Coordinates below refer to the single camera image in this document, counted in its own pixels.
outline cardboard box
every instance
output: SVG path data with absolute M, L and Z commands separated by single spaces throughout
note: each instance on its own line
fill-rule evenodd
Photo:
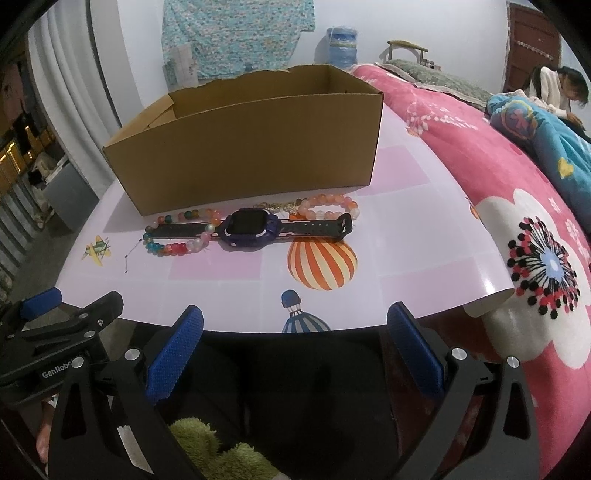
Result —
M 371 182 L 382 93 L 335 67 L 261 71 L 165 95 L 105 156 L 142 215 Z

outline blue hot air balloon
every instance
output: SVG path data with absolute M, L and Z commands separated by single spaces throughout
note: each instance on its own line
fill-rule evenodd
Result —
M 283 292 L 281 303 L 283 308 L 290 312 L 290 317 L 283 327 L 283 333 L 328 332 L 330 330 L 326 322 L 311 313 L 302 311 L 301 298 L 294 290 Z

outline hot air balloon sticker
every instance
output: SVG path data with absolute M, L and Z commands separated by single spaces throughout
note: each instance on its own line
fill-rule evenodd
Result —
M 295 240 L 287 254 L 292 277 L 313 290 L 336 290 L 350 282 L 357 256 L 345 242 L 322 238 Z
M 309 333 L 328 332 L 330 327 L 311 313 L 303 312 L 301 309 L 301 298 L 294 290 L 286 290 L 281 294 L 283 308 L 290 312 L 283 327 L 283 333 Z

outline airplane sticker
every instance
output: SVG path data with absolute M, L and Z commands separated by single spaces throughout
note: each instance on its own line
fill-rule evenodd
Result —
M 110 247 L 108 237 L 103 240 L 97 235 L 94 244 L 86 245 L 86 251 L 84 252 L 84 255 L 82 255 L 82 260 L 90 256 L 99 267 L 102 267 L 102 260 L 105 257 L 111 256 Z

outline patterned cloth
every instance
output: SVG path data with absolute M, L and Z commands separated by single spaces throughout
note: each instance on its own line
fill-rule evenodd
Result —
M 359 66 L 353 74 L 383 91 L 384 103 L 407 123 L 407 133 L 437 154 L 506 262 L 515 294 L 501 307 L 477 319 L 456 312 L 428 326 L 448 345 L 487 360 L 519 358 L 534 402 L 544 478 L 591 411 L 591 265 L 582 228 L 546 175 L 481 112 L 376 66 Z M 413 425 L 406 418 L 422 424 L 421 413 L 427 417 L 432 406 L 404 395 L 402 387 L 392 401 L 400 442 L 407 445 Z M 460 447 L 477 406 L 456 436 Z
M 491 93 L 467 80 L 440 72 L 439 70 L 427 68 L 415 61 L 396 59 L 388 60 L 386 64 L 397 66 L 399 69 L 408 73 L 416 81 L 424 83 L 425 85 L 448 87 L 464 95 L 479 99 L 482 102 L 488 102 L 492 96 Z
M 190 43 L 201 79 L 280 70 L 300 33 L 315 27 L 313 0 L 166 0 L 164 61 L 172 47 Z
M 591 145 L 529 99 L 498 94 L 490 99 L 488 110 L 491 125 L 537 159 L 591 235 Z

